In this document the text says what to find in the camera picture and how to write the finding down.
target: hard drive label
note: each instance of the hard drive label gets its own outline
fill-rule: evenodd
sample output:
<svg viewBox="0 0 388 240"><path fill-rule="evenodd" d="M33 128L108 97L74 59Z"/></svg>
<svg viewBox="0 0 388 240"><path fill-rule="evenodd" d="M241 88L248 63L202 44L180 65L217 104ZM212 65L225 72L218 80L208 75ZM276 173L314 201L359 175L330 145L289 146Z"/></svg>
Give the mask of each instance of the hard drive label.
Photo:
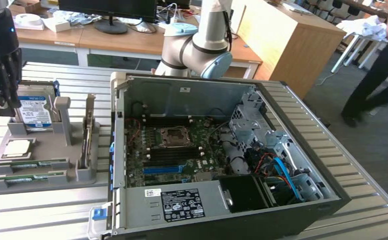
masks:
<svg viewBox="0 0 388 240"><path fill-rule="evenodd" d="M45 108L48 104L44 96L18 96L21 107L18 108L22 122L29 127L44 128L52 125L50 113Z"/></svg>
<svg viewBox="0 0 388 240"><path fill-rule="evenodd" d="M205 217L198 189L185 189L161 192L164 220L176 222L180 220Z"/></svg>

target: metal grid table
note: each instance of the metal grid table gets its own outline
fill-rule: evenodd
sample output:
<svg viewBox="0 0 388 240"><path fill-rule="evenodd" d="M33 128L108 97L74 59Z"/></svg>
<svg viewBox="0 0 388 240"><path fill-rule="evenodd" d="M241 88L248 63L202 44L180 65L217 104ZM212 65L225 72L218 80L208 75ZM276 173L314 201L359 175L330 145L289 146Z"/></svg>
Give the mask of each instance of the metal grid table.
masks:
<svg viewBox="0 0 388 240"><path fill-rule="evenodd" d="M86 94L96 94L94 116L101 124L100 181L108 179L109 75L114 70L30 62L22 71L25 80L58 80L61 96L70 97L72 121L81 121ZM352 197L334 215L314 222L300 235L288 239L388 240L388 195L292 91L278 82L266 81L264 86ZM269 117L278 127L277 120ZM8 117L0 117L0 142L8 121ZM106 195L106 186L0 195L0 240L86 239L88 211L105 203Z"/></svg>

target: blue latch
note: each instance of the blue latch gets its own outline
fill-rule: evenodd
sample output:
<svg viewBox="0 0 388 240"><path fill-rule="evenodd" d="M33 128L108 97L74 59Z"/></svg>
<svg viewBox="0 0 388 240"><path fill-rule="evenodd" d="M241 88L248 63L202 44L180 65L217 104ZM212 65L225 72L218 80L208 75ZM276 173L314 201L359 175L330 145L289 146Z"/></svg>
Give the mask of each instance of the blue latch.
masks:
<svg viewBox="0 0 388 240"><path fill-rule="evenodd" d="M92 219L94 221L105 220L106 219L106 208L94 209Z"/></svg>
<svg viewBox="0 0 388 240"><path fill-rule="evenodd" d="M110 146L109 146L109 152L113 153L114 152L114 142L112 142Z"/></svg>

